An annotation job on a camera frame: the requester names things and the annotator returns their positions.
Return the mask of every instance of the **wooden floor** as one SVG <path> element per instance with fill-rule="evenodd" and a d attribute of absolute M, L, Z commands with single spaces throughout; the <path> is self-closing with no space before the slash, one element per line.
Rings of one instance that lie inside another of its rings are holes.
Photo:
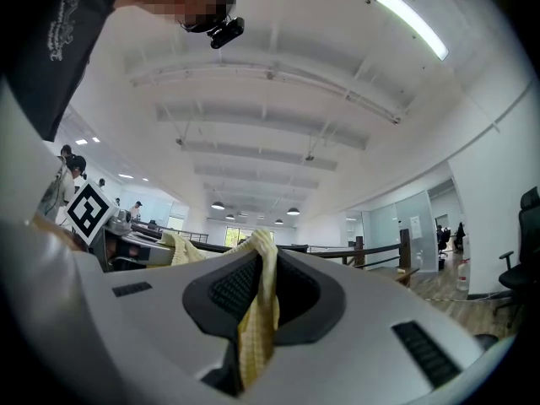
<path fill-rule="evenodd" d="M 459 291 L 456 288 L 457 264 L 460 260 L 461 255 L 448 252 L 444 270 L 438 273 L 414 274 L 411 277 L 411 290 L 425 299 L 449 300 L 430 303 L 459 322 L 471 334 L 490 333 L 498 338 L 506 338 L 517 333 L 523 310 L 510 329 L 506 327 L 506 323 L 510 311 L 515 307 L 500 309 L 497 316 L 493 316 L 495 306 L 502 305 L 508 300 L 453 301 L 467 299 L 467 291 Z"/>

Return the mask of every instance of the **window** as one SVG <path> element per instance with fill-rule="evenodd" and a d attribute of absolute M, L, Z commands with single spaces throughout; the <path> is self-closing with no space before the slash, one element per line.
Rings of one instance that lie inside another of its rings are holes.
<path fill-rule="evenodd" d="M 175 230 L 182 231 L 183 226 L 184 226 L 184 219 L 169 216 L 169 222 L 167 222 L 167 228 L 173 228 Z"/>
<path fill-rule="evenodd" d="M 227 227 L 227 232 L 225 233 L 225 245 L 228 247 L 237 247 L 238 242 L 247 239 L 253 233 L 253 229 L 247 228 L 231 228 Z M 272 241 L 274 241 L 274 233 L 270 231 L 270 236 Z"/>

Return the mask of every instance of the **black shirt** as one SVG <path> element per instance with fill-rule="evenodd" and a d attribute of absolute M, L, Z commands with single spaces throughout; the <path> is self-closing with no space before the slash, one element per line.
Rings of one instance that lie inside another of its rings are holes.
<path fill-rule="evenodd" d="M 29 15 L 13 23 L 6 74 L 35 130 L 53 141 L 116 0 L 26 1 Z"/>

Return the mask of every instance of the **desk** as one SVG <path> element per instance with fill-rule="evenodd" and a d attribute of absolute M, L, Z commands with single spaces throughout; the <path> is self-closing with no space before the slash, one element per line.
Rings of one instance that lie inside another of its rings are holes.
<path fill-rule="evenodd" d="M 419 270 L 418 267 L 402 267 L 402 270 L 405 270 L 405 273 L 398 273 L 397 269 L 398 267 L 379 267 L 369 270 L 369 272 L 381 274 L 382 276 L 386 276 L 387 278 L 395 280 L 396 282 L 408 287 L 411 276 Z"/>

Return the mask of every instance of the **white sign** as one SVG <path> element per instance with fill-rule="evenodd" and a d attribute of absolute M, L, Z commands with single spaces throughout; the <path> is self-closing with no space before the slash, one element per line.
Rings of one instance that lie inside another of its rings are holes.
<path fill-rule="evenodd" d="M 93 181 L 88 180 L 67 205 L 66 216 L 77 234 L 90 245 L 115 211 L 116 205 Z"/>
<path fill-rule="evenodd" d="M 420 228 L 420 217 L 413 216 L 411 218 L 411 234 L 413 239 L 422 238 L 422 229 Z"/>

